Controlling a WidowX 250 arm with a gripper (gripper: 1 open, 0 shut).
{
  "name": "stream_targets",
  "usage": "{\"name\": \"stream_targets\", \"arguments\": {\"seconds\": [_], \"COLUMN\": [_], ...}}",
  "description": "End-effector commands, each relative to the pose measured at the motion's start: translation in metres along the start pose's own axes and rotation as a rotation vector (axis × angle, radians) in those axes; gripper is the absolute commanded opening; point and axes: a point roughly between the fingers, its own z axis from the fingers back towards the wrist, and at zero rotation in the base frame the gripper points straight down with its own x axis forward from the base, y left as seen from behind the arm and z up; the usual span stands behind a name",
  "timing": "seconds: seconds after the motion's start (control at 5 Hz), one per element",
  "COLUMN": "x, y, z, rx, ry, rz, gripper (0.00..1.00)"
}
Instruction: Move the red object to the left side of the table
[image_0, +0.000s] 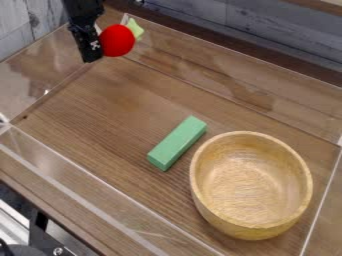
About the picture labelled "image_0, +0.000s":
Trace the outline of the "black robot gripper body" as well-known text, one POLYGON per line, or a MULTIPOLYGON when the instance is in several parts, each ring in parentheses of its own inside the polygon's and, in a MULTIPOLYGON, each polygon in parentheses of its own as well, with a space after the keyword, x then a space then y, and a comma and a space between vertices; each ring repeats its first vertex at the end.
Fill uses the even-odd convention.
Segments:
POLYGON ((104 14, 103 0, 61 0, 68 19, 79 27, 93 26, 104 14))

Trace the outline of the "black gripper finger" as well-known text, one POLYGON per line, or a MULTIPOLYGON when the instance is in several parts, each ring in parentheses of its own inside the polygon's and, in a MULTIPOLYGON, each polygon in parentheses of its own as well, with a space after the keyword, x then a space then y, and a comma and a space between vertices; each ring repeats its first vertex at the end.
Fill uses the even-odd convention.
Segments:
POLYGON ((84 63, 92 63, 103 57, 103 48, 99 41, 99 34, 93 26, 80 27, 75 24, 68 26, 72 33, 81 60, 84 63))

